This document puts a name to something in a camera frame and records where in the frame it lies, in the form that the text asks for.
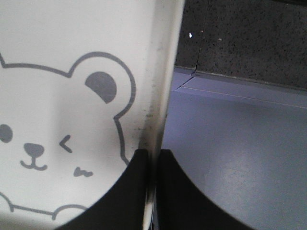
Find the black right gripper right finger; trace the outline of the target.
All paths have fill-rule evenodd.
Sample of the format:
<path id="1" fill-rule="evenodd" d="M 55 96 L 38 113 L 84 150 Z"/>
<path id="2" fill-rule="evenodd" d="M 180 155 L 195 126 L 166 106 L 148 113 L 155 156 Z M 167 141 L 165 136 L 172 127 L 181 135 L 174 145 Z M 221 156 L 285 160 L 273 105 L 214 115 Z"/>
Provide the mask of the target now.
<path id="1" fill-rule="evenodd" d="M 187 177 L 173 153 L 160 152 L 157 165 L 157 215 L 161 230 L 248 230 L 207 198 Z"/>

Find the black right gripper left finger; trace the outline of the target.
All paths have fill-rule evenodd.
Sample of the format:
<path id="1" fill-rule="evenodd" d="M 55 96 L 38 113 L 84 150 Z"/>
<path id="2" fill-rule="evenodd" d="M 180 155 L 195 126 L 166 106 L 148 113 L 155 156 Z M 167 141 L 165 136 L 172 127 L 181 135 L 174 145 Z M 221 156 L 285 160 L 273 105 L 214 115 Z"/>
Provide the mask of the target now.
<path id="1" fill-rule="evenodd" d="M 148 172 L 148 151 L 138 149 L 110 190 L 88 210 L 58 229 L 141 230 Z"/>

